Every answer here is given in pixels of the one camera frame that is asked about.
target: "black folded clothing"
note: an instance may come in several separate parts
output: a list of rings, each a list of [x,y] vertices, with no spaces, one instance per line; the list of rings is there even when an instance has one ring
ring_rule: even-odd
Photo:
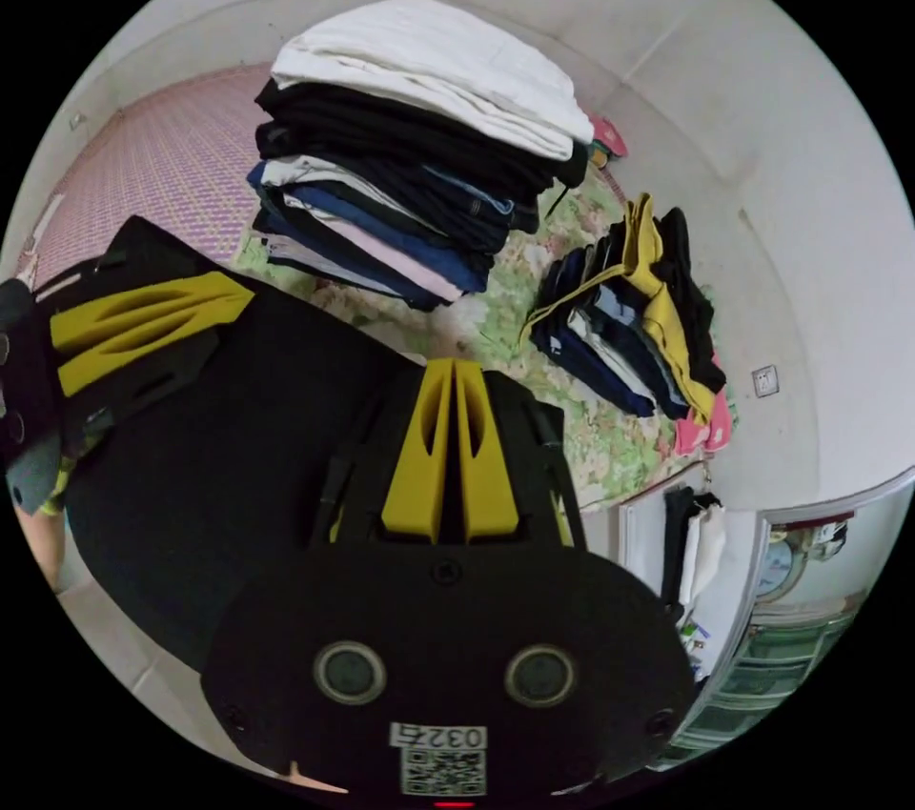
[[[261,141],[265,130],[280,126],[262,124],[257,128],[257,146],[262,155]],[[307,151],[299,149],[298,152],[324,159],[364,178],[405,209],[460,241],[470,251],[497,254],[504,247],[511,229],[533,234],[539,227],[536,209],[519,211],[516,206],[512,213],[499,213],[494,207],[463,188],[436,177],[416,162],[403,163],[394,158],[339,150],[321,142],[311,144]],[[274,157],[290,154],[278,152]]]
[[[576,188],[587,170],[583,144],[574,144],[566,161],[544,159],[434,111],[343,86],[296,83],[280,89],[271,79],[254,101],[277,124],[290,128],[278,154],[265,155],[270,146],[258,139],[264,158],[308,154],[291,146],[319,141],[344,151],[437,165],[494,197],[527,205],[554,179]]]

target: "green floral sheet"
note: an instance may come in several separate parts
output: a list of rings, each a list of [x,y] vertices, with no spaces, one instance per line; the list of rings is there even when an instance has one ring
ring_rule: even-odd
[[[513,233],[498,256],[489,288],[426,314],[398,300],[337,286],[267,262],[260,242],[245,233],[232,266],[284,292],[306,299],[399,353],[424,362],[455,356],[474,359],[529,388],[565,412],[565,453],[583,511],[613,505],[663,482],[698,455],[673,453],[674,423],[662,414],[639,419],[622,413],[554,365],[519,334],[554,260],[590,244],[622,219],[622,205],[593,167],[580,188],[559,197],[555,187],[539,198],[538,234]],[[737,421],[733,399],[732,416]]]

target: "white wall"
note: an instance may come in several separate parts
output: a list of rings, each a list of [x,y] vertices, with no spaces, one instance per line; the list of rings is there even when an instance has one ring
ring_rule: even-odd
[[[114,107],[270,60],[311,22],[366,1],[151,1],[51,124],[17,200],[3,274]],[[915,305],[903,296],[915,285],[915,231],[866,115],[786,15],[768,0],[451,1],[560,62],[582,103],[610,112],[630,143],[623,186],[686,211],[741,408],[716,463],[731,507],[848,495],[915,461]],[[89,126],[70,132],[76,110]],[[856,269],[865,250],[875,263]],[[769,363],[783,390],[757,400],[750,373]]]

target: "yellow plastic part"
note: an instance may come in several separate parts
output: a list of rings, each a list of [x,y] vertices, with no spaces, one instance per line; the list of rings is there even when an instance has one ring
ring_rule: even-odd
[[[453,359],[433,359],[426,366],[381,512],[381,522],[392,534],[425,537],[431,543],[438,541],[453,373]]]
[[[563,546],[573,546],[572,531],[569,529],[569,522],[562,510],[562,503],[556,493],[551,493],[553,498],[553,508],[556,510],[556,523],[559,525],[559,539]]]
[[[51,318],[51,343],[70,356],[57,373],[72,397],[185,337],[233,323],[254,298],[224,273],[175,279],[86,302]]]
[[[518,506],[483,372],[476,362],[455,362],[455,394],[465,542],[513,534],[518,528]]]

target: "white towel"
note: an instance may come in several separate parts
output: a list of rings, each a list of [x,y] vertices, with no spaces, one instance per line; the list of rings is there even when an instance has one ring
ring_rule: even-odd
[[[438,0],[384,0],[319,22],[280,50],[281,88],[335,83],[454,118],[503,143],[569,159],[594,126],[572,80],[536,48]]]
[[[681,604],[692,603],[718,574],[726,542],[721,505],[710,505],[701,515],[689,519],[680,580]]]

